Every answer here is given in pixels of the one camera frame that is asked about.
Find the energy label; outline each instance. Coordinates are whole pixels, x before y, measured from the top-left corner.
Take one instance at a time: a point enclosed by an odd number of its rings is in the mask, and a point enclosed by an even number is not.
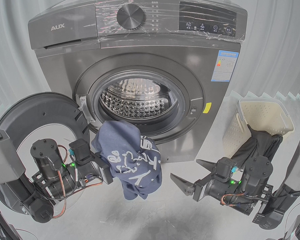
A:
[[[235,51],[219,50],[211,81],[229,82],[238,56],[239,53]]]

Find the qr code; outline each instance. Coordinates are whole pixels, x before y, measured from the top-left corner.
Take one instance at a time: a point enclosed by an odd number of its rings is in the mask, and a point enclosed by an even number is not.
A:
[[[235,66],[235,63],[236,63],[236,59],[231,59],[229,58],[227,60],[227,63],[225,64],[226,67],[229,67],[229,68],[232,68]]]

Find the navy blue shirt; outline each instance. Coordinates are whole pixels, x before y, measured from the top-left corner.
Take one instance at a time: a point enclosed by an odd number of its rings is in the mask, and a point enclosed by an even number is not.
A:
[[[105,121],[91,144],[109,164],[112,177],[120,179],[127,200],[138,195],[146,199],[161,186],[160,152],[133,124]]]

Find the stainless steel drum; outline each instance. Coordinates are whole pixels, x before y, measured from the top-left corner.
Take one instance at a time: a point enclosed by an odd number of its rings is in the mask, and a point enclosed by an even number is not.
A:
[[[166,86],[143,78],[125,79],[107,87],[100,95],[104,109],[125,119],[157,118],[177,104]]]

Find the aux logo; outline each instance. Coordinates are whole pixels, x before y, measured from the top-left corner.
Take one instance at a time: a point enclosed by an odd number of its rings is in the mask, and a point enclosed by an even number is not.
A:
[[[64,28],[64,23],[63,24],[59,24],[58,26],[57,25],[56,26],[52,26],[51,31],[52,30],[58,30],[58,29],[61,29],[61,28]]]

